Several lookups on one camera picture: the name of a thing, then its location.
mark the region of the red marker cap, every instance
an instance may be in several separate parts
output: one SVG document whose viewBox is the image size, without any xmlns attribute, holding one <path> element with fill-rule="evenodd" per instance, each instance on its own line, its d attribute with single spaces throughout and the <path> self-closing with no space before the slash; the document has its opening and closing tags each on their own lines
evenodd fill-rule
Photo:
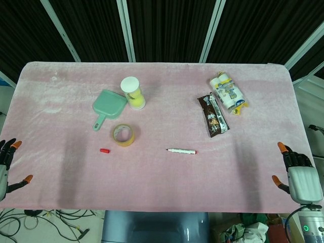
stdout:
<svg viewBox="0 0 324 243">
<path fill-rule="evenodd" d="M 109 153 L 110 150 L 109 149 L 106 149 L 106 148 L 101 148 L 100 149 L 100 152 L 102 152 L 102 153 Z"/>
</svg>

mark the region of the white marker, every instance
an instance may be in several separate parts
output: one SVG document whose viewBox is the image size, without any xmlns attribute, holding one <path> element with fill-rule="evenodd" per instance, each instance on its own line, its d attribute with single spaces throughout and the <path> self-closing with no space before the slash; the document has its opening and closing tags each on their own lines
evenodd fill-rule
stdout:
<svg viewBox="0 0 324 243">
<path fill-rule="evenodd" d="M 173 153 L 197 154 L 196 150 L 188 150 L 188 149 L 181 149 L 181 148 L 168 148 L 167 151 L 170 151 Z"/>
</svg>

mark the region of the black curtain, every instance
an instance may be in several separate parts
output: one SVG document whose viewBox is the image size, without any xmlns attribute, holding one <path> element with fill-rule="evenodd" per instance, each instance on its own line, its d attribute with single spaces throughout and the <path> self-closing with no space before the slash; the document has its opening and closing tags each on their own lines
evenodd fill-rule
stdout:
<svg viewBox="0 0 324 243">
<path fill-rule="evenodd" d="M 215 0 L 128 0 L 137 62 L 198 62 Z"/>
<path fill-rule="evenodd" d="M 128 62 L 116 0 L 50 0 L 82 62 Z"/>
<path fill-rule="evenodd" d="M 207 62 L 285 64 L 323 21 L 323 0 L 227 0 Z"/>
<path fill-rule="evenodd" d="M 0 70 L 17 83 L 31 61 L 74 59 L 39 0 L 0 0 Z"/>
<path fill-rule="evenodd" d="M 309 74 L 324 61 L 324 36 L 289 70 L 292 80 L 297 80 Z M 323 70 L 316 76 L 324 78 Z"/>
</svg>

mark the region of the masking tape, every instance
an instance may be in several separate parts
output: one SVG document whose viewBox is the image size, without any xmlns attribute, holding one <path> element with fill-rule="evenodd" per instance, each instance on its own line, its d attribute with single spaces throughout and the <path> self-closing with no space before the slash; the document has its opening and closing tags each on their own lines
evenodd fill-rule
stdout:
<svg viewBox="0 0 324 243">
<path fill-rule="evenodd" d="M 126 140 L 126 141 L 118 141 L 117 140 L 117 135 L 119 132 L 121 132 L 122 130 L 130 130 L 130 132 L 132 133 L 131 134 L 131 137 L 130 139 Z M 112 138 L 114 139 L 114 141 L 119 145 L 119 146 L 122 146 L 122 147 L 127 147 L 127 146 L 130 146 L 134 140 L 135 140 L 135 135 L 134 135 L 134 131 L 133 129 L 131 128 L 130 125 L 127 125 L 127 124 L 119 124 L 117 125 L 113 132 L 112 132 Z"/>
</svg>

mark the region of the chocolate snack wrapper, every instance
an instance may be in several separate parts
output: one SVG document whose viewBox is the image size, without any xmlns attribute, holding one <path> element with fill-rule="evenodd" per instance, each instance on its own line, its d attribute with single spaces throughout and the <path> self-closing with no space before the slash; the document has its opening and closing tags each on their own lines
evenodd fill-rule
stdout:
<svg viewBox="0 0 324 243">
<path fill-rule="evenodd" d="M 229 130 L 229 126 L 212 93 L 198 98 L 198 101 L 204 111 L 211 138 Z"/>
</svg>

